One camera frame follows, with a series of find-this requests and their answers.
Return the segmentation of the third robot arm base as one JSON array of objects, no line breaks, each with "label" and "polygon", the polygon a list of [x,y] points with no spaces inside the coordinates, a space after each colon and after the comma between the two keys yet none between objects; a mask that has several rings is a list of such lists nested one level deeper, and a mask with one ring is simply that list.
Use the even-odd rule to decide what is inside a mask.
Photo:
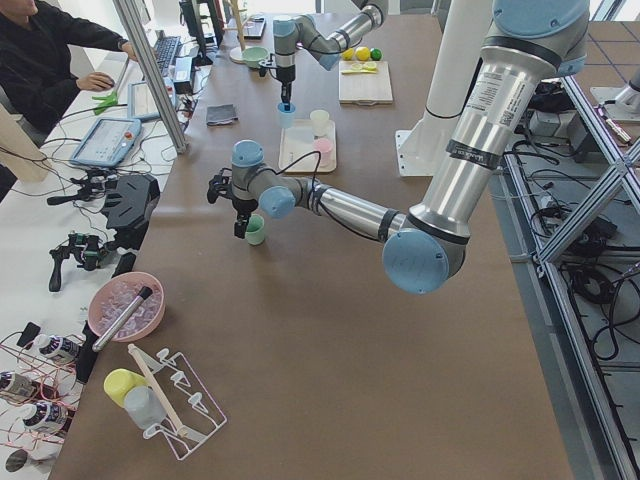
[{"label": "third robot arm base", "polygon": [[639,70],[623,87],[591,87],[590,92],[607,117],[621,122],[639,122]]}]

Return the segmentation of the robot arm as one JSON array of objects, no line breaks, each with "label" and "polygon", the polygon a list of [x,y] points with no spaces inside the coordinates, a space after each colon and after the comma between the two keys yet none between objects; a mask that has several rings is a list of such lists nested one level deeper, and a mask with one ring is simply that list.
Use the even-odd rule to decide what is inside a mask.
[{"label": "robot arm", "polygon": [[243,237],[261,210],[274,219],[303,207],[383,244],[386,275],[400,289],[425,294],[455,275],[465,259],[469,220],[538,84],[578,72],[586,58],[585,1],[496,1],[481,64],[443,162],[423,200],[407,213],[308,177],[269,167],[262,146],[236,143],[231,164],[209,182],[207,199],[228,199]]},{"label": "robot arm", "polygon": [[355,46],[369,32],[379,28],[388,16],[388,2],[353,1],[359,13],[341,27],[324,36],[311,15],[280,15],[273,19],[274,52],[260,63],[262,70],[275,71],[281,83],[281,104],[285,112],[293,110],[292,85],[296,78],[295,55],[300,46],[327,71],[339,61],[340,54]]}]

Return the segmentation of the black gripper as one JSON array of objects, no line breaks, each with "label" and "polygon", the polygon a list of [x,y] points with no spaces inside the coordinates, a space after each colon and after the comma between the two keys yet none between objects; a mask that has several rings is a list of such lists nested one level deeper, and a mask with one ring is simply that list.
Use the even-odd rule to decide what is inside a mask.
[{"label": "black gripper", "polygon": [[255,211],[255,201],[240,199],[233,193],[231,172],[230,168],[222,168],[209,180],[207,201],[209,204],[215,204],[219,198],[230,200],[237,212],[234,235],[244,238],[248,227],[248,215]]},{"label": "black gripper", "polygon": [[284,107],[291,105],[291,87],[295,80],[295,64],[286,61],[283,65],[282,61],[276,55],[269,55],[266,59],[260,60],[259,74],[264,77],[268,71],[275,74],[281,85],[281,102]]}]

